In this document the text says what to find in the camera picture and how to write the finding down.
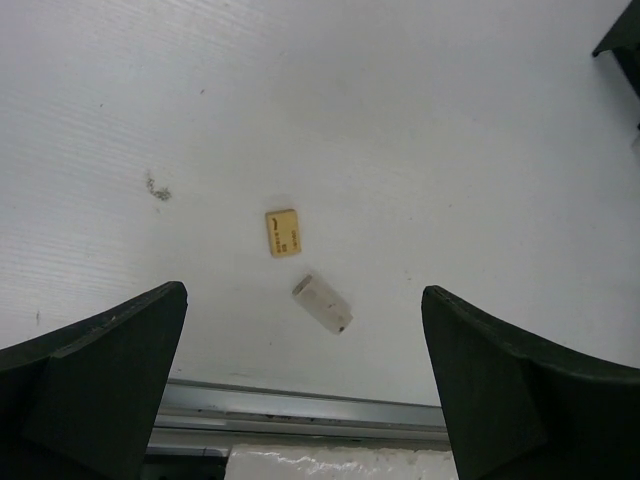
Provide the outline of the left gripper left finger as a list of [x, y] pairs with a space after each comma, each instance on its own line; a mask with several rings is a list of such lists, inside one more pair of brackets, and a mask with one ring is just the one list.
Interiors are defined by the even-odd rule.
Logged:
[[187, 306], [167, 282], [2, 349], [2, 478], [137, 478]]

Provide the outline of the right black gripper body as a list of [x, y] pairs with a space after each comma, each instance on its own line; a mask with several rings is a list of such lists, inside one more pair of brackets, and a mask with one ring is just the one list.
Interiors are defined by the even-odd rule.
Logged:
[[639, 39], [640, 3], [639, 0], [632, 0], [593, 50], [592, 56], [620, 48], [635, 48]]

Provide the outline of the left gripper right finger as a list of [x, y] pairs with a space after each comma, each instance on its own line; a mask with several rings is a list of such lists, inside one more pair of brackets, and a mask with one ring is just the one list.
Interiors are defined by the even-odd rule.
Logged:
[[461, 479], [636, 479], [639, 371], [513, 326], [439, 287], [421, 303]]

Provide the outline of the white eraser block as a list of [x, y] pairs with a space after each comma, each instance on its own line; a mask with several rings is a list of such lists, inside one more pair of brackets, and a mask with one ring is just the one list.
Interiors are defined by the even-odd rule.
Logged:
[[292, 296], [311, 317], [329, 332], [340, 335], [350, 325], [350, 305], [316, 273], [307, 274], [292, 290]]

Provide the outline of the small tan eraser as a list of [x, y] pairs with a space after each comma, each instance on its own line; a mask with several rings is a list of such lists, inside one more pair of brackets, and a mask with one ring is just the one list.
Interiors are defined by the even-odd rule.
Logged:
[[302, 251], [298, 215], [294, 209], [265, 214], [269, 250], [274, 258], [297, 255]]

